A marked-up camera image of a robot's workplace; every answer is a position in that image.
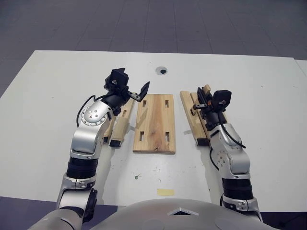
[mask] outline white table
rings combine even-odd
[[[304,74],[307,76],[307,61],[305,60],[295,60]]]
[[[157,75],[158,66],[168,73]],[[161,198],[157,188],[174,189],[176,198],[218,202],[209,149],[195,146],[179,96],[210,84],[213,91],[233,93],[227,117],[248,147],[261,211],[307,211],[307,78],[294,59],[283,57],[36,51],[0,99],[0,196],[57,199],[75,116],[89,95],[106,92],[105,78],[120,67],[129,74],[131,91],[150,81],[149,93],[174,95],[177,151],[132,152],[134,106],[122,147],[102,150],[99,204]]]

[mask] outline wooden board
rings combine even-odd
[[[133,151],[175,153],[173,95],[148,94],[139,103]]]
[[[128,102],[121,108],[121,113],[118,115],[117,123],[113,129],[110,146],[120,147],[124,141],[127,132],[134,100],[130,98]]]
[[[192,109],[194,102],[191,98],[190,92],[181,91],[180,98],[196,144],[200,146],[208,146],[209,143],[201,121],[196,114],[196,111]]]
[[[110,121],[109,127],[108,127],[107,130],[105,131],[105,134],[104,134],[104,143],[108,143],[109,140],[110,140],[110,137],[111,137],[112,131],[113,131],[113,125],[114,125],[115,119],[116,119],[116,117],[113,116],[112,119],[111,119],[111,121]]]
[[[191,98],[192,98],[194,104],[199,104],[199,101],[198,101],[198,99],[197,99],[197,93],[192,92],[192,93],[191,93]],[[199,118],[199,120],[200,120],[200,122],[201,122],[202,128],[203,128],[203,130],[204,130],[204,132],[205,132],[205,134],[206,134],[207,139],[210,140],[210,134],[209,134],[209,131],[208,131],[207,128],[206,128],[207,122],[205,121],[205,119],[203,119],[203,118],[201,117],[201,111],[200,111],[199,109],[196,110],[196,113],[197,113],[198,118]]]

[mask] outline wood grain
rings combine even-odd
[[[201,121],[196,114],[196,111],[193,110],[194,102],[191,98],[190,92],[188,91],[181,91],[180,98],[184,107],[184,111],[186,113],[193,137],[196,141],[197,145],[208,145],[208,140],[206,133],[202,127]]]
[[[133,151],[175,153],[173,95],[148,94],[139,103]]]
[[[113,116],[112,119],[111,119],[111,121],[110,121],[109,127],[108,127],[107,130],[105,131],[105,134],[104,134],[104,143],[108,143],[109,140],[110,140],[110,137],[111,137],[112,131],[113,131],[113,125],[114,125],[115,119],[116,119],[116,117]]]
[[[191,93],[191,98],[192,98],[192,100],[193,100],[193,104],[199,104],[199,101],[198,101],[198,99],[197,99],[197,93],[192,92],[192,93]],[[196,110],[196,113],[197,113],[197,115],[198,115],[198,117],[199,117],[199,120],[200,120],[200,122],[201,122],[202,128],[203,128],[203,130],[204,130],[204,132],[205,132],[205,134],[206,134],[207,139],[210,140],[209,131],[208,131],[207,128],[206,128],[207,122],[205,121],[205,119],[203,119],[203,118],[201,117],[201,111],[200,111],[199,109]]]
[[[111,147],[121,146],[125,134],[127,132],[133,105],[134,105],[134,100],[130,98],[128,102],[121,108],[121,113],[118,115],[117,123],[112,132],[111,141],[110,141]]]

